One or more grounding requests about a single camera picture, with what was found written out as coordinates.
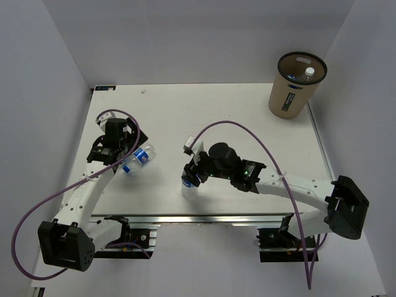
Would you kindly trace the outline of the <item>blue-label bottle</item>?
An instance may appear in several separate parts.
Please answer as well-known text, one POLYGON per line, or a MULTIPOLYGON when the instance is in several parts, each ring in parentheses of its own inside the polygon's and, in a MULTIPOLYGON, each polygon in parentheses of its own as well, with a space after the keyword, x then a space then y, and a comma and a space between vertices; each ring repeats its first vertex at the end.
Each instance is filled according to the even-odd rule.
POLYGON ((287 78, 292 81, 299 81, 300 76, 298 74, 288 74, 287 78))
POLYGON ((198 189, 190 180, 188 180, 186 173, 182 174, 181 182, 181 192, 183 197, 187 200, 196 199, 198 197, 198 189))

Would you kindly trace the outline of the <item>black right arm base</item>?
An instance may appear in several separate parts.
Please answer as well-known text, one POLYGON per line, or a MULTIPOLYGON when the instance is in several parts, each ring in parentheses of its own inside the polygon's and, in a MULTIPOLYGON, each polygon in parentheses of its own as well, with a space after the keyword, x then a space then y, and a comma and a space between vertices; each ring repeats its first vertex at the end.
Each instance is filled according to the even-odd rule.
POLYGON ((257 230, 256 238, 262 263, 304 262, 301 240, 288 232, 292 217, 293 214, 283 217, 278 228, 257 230))

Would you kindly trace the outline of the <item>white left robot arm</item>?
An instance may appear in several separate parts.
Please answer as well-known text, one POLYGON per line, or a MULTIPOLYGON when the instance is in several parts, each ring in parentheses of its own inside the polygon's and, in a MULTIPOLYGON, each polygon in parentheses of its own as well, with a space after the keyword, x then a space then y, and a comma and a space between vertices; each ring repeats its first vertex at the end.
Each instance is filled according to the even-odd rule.
POLYGON ((148 138, 137 130, 131 118, 102 117, 98 125, 104 134, 92 145, 83 183, 73 190, 53 220, 42 222, 38 228, 41 253, 47 265, 84 272, 95 254, 107 245, 123 247, 134 240, 126 217, 110 215, 94 225, 90 224, 90 219, 122 158, 148 138))

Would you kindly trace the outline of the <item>white-cap water bottle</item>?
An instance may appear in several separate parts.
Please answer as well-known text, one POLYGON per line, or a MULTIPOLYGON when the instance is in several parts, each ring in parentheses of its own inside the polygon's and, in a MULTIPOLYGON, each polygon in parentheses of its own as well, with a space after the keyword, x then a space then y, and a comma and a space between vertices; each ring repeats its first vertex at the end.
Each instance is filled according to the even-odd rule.
POLYGON ((304 83, 313 81, 314 74, 315 69, 313 67, 307 67, 304 74, 301 76, 301 81, 304 83))

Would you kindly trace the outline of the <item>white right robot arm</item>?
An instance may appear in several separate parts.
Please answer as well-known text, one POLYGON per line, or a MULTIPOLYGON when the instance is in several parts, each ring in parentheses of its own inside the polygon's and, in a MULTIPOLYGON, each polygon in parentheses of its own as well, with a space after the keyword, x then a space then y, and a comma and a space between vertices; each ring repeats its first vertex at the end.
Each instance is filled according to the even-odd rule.
POLYGON ((199 187, 209 178, 226 179, 239 191, 289 198, 314 207, 301 215, 289 215, 279 231, 280 241, 295 246, 302 235, 335 233, 346 239, 360 239, 369 201, 347 176, 337 180, 313 180, 293 174, 281 175, 274 168, 240 158, 224 142, 212 145, 208 152, 200 140, 186 142, 184 153, 192 157, 185 165, 182 181, 199 187))

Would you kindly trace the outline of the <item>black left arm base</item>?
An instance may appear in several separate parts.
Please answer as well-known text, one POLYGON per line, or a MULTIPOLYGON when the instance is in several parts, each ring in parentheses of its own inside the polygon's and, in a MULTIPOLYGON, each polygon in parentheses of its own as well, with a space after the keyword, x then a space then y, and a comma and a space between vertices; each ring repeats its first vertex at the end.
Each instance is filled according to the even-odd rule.
POLYGON ((110 215, 89 223, 96 259, 150 259, 157 241, 157 227, 110 215))

